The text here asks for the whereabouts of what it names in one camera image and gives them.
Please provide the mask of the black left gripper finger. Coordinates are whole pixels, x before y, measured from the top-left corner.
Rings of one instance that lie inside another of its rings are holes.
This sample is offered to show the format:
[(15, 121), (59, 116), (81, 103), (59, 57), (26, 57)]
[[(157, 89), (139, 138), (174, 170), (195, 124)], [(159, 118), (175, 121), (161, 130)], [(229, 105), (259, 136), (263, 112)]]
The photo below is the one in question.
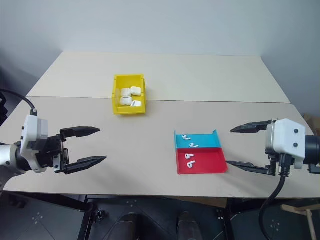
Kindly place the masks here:
[(87, 158), (79, 159), (75, 163), (66, 164), (63, 167), (63, 173), (66, 175), (81, 172), (87, 170), (105, 160), (107, 156), (91, 156)]
[(96, 127), (92, 126), (77, 126), (77, 127), (69, 127), (69, 128), (63, 128), (60, 130), (60, 135), (63, 139), (76, 137), (86, 137), (92, 134), (95, 134), (97, 132), (100, 132), (101, 130)]

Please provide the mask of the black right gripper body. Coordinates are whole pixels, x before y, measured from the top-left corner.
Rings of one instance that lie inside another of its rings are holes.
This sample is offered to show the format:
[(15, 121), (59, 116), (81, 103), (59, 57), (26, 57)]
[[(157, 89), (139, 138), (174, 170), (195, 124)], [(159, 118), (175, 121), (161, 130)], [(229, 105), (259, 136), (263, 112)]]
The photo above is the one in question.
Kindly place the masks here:
[(269, 154), (268, 159), (270, 160), (270, 165), (267, 166), (269, 175), (275, 176), (276, 168), (278, 167), (278, 174), (280, 176), (289, 177), (292, 165), (292, 155), (275, 153)]

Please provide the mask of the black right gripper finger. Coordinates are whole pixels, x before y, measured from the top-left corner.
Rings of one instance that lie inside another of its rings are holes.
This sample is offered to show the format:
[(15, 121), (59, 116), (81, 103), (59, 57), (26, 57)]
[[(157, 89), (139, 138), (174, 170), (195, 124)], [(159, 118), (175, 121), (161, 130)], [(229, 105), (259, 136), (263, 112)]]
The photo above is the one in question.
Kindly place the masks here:
[(267, 126), (270, 125), (273, 121), (258, 121), (250, 122), (240, 126), (236, 126), (230, 130), (231, 133), (258, 133), (259, 131), (266, 131)]
[(246, 172), (257, 173), (268, 175), (269, 169), (267, 167), (258, 167), (249, 162), (241, 162), (241, 161), (227, 161), (228, 164), (235, 166), (239, 169), (242, 169)]

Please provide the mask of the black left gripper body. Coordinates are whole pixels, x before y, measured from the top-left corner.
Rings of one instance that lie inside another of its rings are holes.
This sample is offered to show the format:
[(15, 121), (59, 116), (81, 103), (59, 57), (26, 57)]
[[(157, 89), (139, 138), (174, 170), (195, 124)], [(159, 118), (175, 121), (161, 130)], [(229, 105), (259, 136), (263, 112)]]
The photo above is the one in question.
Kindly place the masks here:
[(50, 167), (53, 168), (55, 173), (65, 173), (66, 165), (70, 163), (68, 149), (64, 148), (65, 141), (66, 138), (62, 134), (57, 134), (49, 137), (46, 142), (44, 140), (40, 140), (40, 143), (30, 141), (28, 149), (38, 151), (35, 154), (35, 159), (40, 168)]

